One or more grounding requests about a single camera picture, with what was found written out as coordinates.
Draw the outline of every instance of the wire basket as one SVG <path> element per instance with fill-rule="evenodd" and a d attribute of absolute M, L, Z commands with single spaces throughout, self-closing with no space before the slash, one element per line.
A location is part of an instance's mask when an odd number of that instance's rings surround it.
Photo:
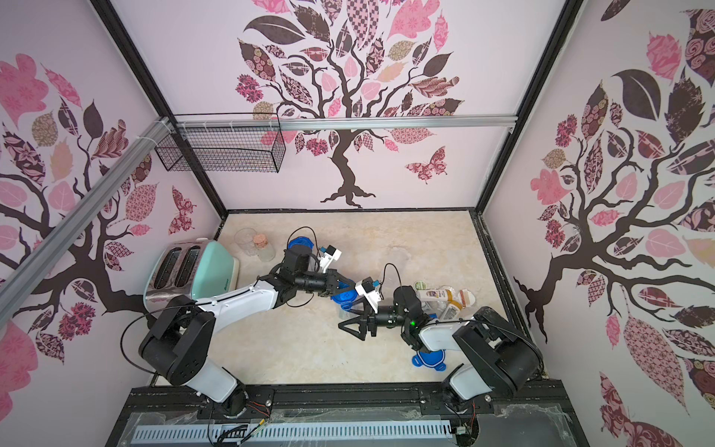
<path fill-rule="evenodd" d="M 184 141 L 189 143 L 204 171 L 278 172 L 285 155 L 280 121 L 276 114 L 264 113 L 259 116 L 261 119 L 273 117 L 276 119 L 265 126 L 240 126 L 232 122 L 217 122 L 216 125 L 207 122 L 198 126 L 179 124 L 178 131 Z M 175 136 L 170 134 L 160 141 L 156 148 L 157 154 L 167 171 L 189 171 L 191 167 L 177 145 Z"/>

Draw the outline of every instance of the aluminum rail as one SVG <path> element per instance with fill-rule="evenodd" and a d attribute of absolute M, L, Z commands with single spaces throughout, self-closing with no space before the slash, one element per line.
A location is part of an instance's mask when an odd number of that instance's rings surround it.
<path fill-rule="evenodd" d="M 12 317 L 22 303 L 32 294 L 59 259 L 67 253 L 70 245 L 97 216 L 107 200 L 117 192 L 144 157 L 169 134 L 169 120 L 161 118 L 153 122 L 108 173 L 97 180 L 79 204 L 55 226 L 39 247 L 20 264 L 0 289 L 0 327 Z"/>
<path fill-rule="evenodd" d="M 253 127 L 276 125 L 274 119 L 210 119 L 214 114 L 176 115 L 182 127 Z M 450 117 L 369 117 L 281 119 L 281 130 L 397 129 L 408 127 L 513 127 L 516 115 L 453 115 Z"/>

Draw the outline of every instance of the toaster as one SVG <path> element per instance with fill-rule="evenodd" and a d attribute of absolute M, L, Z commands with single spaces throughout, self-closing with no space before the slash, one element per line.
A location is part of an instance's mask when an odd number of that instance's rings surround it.
<path fill-rule="evenodd" d="M 152 312 L 179 295 L 199 300 L 234 290 L 238 267 L 238 259 L 215 240 L 201 237 L 171 244 L 149 276 L 144 306 Z"/>

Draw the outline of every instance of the toaster slot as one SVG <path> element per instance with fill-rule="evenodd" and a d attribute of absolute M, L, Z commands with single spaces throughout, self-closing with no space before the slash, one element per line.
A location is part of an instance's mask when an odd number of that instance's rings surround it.
<path fill-rule="evenodd" d="M 184 262 L 182 262 L 177 279 L 174 281 L 176 287 L 184 287 L 186 283 L 189 282 L 191 272 L 194 271 L 194 265 L 196 265 L 196 259 L 199 258 L 200 250 L 201 247 L 194 245 L 189 249 L 186 256 L 184 256 Z"/>
<path fill-rule="evenodd" d="M 163 289 L 167 285 L 169 277 L 172 275 L 172 271 L 177 263 L 177 260 L 179 259 L 180 254 L 181 249 L 176 247 L 172 248 L 167 253 L 166 257 L 164 257 L 164 261 L 162 261 L 162 265 L 159 267 L 159 271 L 157 272 L 157 277 L 154 279 L 155 289 Z"/>

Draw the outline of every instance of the beige tabletop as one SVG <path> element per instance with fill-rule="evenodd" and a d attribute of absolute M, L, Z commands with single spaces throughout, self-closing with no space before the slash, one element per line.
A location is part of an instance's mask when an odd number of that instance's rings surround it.
<path fill-rule="evenodd" d="M 315 230 L 320 246 L 342 251 L 331 268 L 352 280 L 380 279 L 390 249 L 401 247 L 410 253 L 400 271 L 404 285 L 422 280 L 430 287 L 466 288 L 476 296 L 475 307 L 488 305 L 505 315 L 466 211 L 230 215 L 218 240 L 240 259 L 238 287 L 279 263 L 288 235 L 303 225 Z M 266 234 L 276 249 L 274 260 L 261 262 L 231 246 L 243 227 Z M 298 235 L 312 239 L 309 230 Z M 290 304 L 309 298 L 299 292 Z M 329 298 L 315 296 L 301 308 L 283 305 L 251 315 L 214 335 L 209 357 L 244 383 L 439 381 L 460 363 L 468 363 L 461 352 L 447 351 L 446 371 L 416 368 L 411 363 L 414 352 L 400 338 L 399 328 L 378 328 L 376 337 L 368 334 L 361 341 L 338 329 L 338 308 Z"/>

